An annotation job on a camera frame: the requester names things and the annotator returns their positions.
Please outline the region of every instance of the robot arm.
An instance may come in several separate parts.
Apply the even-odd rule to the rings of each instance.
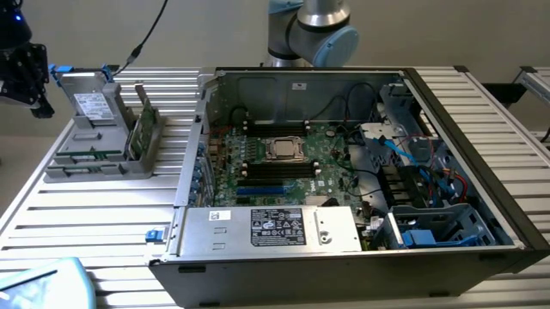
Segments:
[[[269,0],[264,66],[343,66],[359,40],[344,0]]]
[[[0,0],[0,102],[30,108],[36,118],[50,118],[54,112],[44,88],[49,82],[46,50],[29,42],[21,4],[22,0]]]

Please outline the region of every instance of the slotted aluminum table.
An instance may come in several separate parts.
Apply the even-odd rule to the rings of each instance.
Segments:
[[[416,68],[519,206],[550,240],[550,154],[468,73]],[[42,169],[68,124],[0,220],[0,277],[76,256],[105,308],[176,308],[144,266],[145,231],[172,219],[177,176],[196,104],[197,69],[126,69],[117,75],[124,102],[138,107],[134,80],[168,117],[154,175],[146,180],[44,183]],[[528,308],[550,306],[550,258],[520,274],[497,275],[457,298],[371,301],[292,308]]]
[[[513,83],[521,84],[550,107],[550,68],[523,66]]]

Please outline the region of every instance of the black cable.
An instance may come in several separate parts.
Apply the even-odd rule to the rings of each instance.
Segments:
[[[309,118],[309,120],[315,120],[316,118],[319,118],[320,115],[323,115],[323,113],[329,108],[329,106],[336,102],[337,98],[341,99],[345,102],[345,98],[343,96],[340,96],[340,95],[333,96],[332,99],[329,100],[328,104],[323,107],[323,109],[319,111],[319,113],[316,113],[315,116]]]
[[[367,86],[372,92],[372,102],[371,102],[371,108],[369,108],[369,115],[368,118],[372,116],[372,111],[375,109],[375,104],[376,104],[376,90],[372,87],[372,85],[368,82],[357,82],[355,85],[351,86],[349,90],[347,91],[347,96],[345,96],[345,119],[351,118],[351,111],[349,111],[349,97],[351,93],[353,92],[355,88],[359,86]]]
[[[345,133],[345,136],[349,136],[349,135],[353,134],[356,131],[359,131],[359,130],[357,130],[357,129],[351,130],[349,132]],[[337,139],[333,141],[332,149],[331,149],[331,151],[329,151],[331,154],[332,154],[332,151],[336,149],[336,145],[337,145],[339,140],[341,139],[341,137],[343,137],[343,135],[340,135],[340,136],[337,137]],[[340,162],[337,162],[337,159],[336,159],[336,158],[333,158],[333,161],[336,162],[336,165],[337,165],[341,169],[345,169],[348,172],[355,172],[355,173],[356,173],[356,172],[364,172],[364,173],[368,173],[368,174],[371,174],[371,175],[373,175],[373,176],[377,176],[377,174],[376,174],[375,172],[372,172],[372,171],[368,171],[368,170],[365,170],[365,169],[353,169],[352,167],[344,166]]]
[[[369,191],[369,192],[365,193],[365,194],[353,194],[353,193],[349,192],[349,185],[348,185],[348,187],[347,187],[347,189],[345,189],[345,193],[349,194],[351,196],[356,197],[356,198],[361,198],[363,196],[371,195],[372,193],[376,193],[377,191],[381,191],[381,189],[376,189],[376,190],[373,190],[373,191]]]
[[[114,72],[114,74],[112,74],[112,76],[116,76],[121,71],[124,71],[125,68],[128,67],[128,65],[129,65],[129,64],[136,60],[136,58],[138,57],[138,54],[141,53],[141,49],[142,49],[142,47],[144,47],[144,45],[145,45],[145,43],[146,43],[148,37],[149,37],[150,34],[153,33],[153,30],[154,30],[154,28],[156,28],[156,24],[157,24],[157,22],[158,22],[158,20],[160,20],[160,17],[162,16],[162,13],[164,13],[164,9],[165,9],[165,5],[166,5],[166,4],[168,4],[168,0],[164,0],[162,6],[160,7],[160,11],[158,11],[158,13],[157,13],[157,15],[156,15],[153,25],[150,26],[150,29],[149,29],[148,32],[146,32],[145,38],[142,39],[141,43],[138,43],[138,45],[134,47],[134,49],[130,51],[125,65],[121,67],[120,70],[117,70],[117,71]]]
[[[550,127],[548,127],[548,130],[545,131],[545,135],[544,135],[543,138],[540,139],[540,143],[544,143],[545,140],[548,139],[548,137],[550,137]]]

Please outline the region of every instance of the warning label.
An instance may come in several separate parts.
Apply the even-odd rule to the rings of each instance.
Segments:
[[[305,245],[301,209],[252,209],[249,217],[252,246]]]
[[[112,120],[112,112],[101,93],[74,93],[74,99],[89,120]]]

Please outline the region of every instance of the gray robot arm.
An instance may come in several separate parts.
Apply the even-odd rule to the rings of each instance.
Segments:
[[[343,66],[359,41],[344,0],[269,0],[264,66]]]

